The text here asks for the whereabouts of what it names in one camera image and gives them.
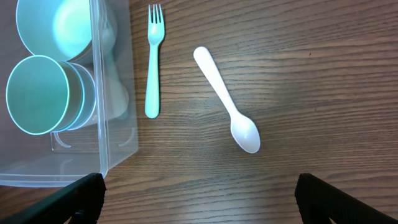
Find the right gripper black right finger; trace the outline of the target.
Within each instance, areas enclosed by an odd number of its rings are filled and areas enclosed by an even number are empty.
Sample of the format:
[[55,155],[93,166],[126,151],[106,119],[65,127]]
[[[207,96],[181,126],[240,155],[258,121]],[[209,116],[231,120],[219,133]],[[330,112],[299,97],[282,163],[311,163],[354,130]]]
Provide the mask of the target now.
[[396,219],[309,173],[299,175],[295,199],[304,224],[397,224]]

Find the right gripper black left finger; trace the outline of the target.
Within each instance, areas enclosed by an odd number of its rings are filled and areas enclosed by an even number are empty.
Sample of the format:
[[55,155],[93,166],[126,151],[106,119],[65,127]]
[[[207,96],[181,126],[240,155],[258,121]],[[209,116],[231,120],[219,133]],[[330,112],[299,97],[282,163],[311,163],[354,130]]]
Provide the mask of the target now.
[[96,224],[103,208],[105,191],[103,176],[100,173],[91,173],[1,220],[1,223]]

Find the pink plastic spoon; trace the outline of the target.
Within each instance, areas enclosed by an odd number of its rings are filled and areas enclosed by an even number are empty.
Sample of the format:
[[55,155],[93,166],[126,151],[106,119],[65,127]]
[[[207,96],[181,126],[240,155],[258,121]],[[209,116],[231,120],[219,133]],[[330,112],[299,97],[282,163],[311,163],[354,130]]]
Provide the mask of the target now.
[[261,146],[259,131],[251,119],[238,111],[209,50],[197,47],[193,57],[229,113],[232,137],[244,151],[256,153]]

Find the blue plastic cup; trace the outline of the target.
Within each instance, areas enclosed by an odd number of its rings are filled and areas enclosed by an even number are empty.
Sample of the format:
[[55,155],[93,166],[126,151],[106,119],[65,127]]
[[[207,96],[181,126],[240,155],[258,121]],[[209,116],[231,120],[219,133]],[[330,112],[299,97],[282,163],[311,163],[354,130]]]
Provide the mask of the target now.
[[79,71],[68,62],[60,62],[68,81],[68,105],[60,128],[57,131],[66,131],[72,127],[81,114],[85,93]]

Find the pink plastic cup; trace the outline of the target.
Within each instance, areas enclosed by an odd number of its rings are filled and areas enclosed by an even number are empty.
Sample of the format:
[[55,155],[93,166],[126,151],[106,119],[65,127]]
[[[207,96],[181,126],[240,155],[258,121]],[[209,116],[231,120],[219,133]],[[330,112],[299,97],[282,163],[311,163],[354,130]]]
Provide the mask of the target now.
[[[92,69],[87,68],[86,70],[90,72],[90,75],[93,77],[95,102],[90,117],[85,121],[82,127],[91,126],[98,123],[98,109],[96,108],[96,104],[99,102],[99,99],[96,94],[96,78]],[[109,121],[111,119],[118,118],[122,114],[124,114],[129,104],[128,92],[120,81],[118,69],[114,62],[111,62],[109,65],[106,66],[104,90],[105,120]]]

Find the green plastic cup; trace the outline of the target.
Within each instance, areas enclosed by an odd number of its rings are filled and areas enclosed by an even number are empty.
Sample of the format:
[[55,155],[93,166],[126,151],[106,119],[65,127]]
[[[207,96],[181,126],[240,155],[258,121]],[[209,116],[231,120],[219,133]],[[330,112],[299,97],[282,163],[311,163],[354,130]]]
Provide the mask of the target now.
[[21,60],[7,81],[6,104],[23,132],[42,135],[57,131],[68,105],[68,81],[60,61],[44,55]]

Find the green plastic bowl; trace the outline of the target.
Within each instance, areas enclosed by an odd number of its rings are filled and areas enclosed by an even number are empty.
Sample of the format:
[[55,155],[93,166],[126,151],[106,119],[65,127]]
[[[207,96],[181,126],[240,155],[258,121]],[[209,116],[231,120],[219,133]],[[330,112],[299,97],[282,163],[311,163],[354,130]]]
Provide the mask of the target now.
[[33,55],[93,63],[89,0],[18,0],[16,26]]

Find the green plastic fork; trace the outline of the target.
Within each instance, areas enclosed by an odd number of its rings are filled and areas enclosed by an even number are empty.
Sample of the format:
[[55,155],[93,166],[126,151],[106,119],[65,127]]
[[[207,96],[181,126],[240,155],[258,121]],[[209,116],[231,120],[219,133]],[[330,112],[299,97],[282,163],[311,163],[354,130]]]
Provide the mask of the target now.
[[165,24],[160,4],[148,7],[149,66],[147,74],[145,114],[158,117],[160,112],[159,47],[165,37]]

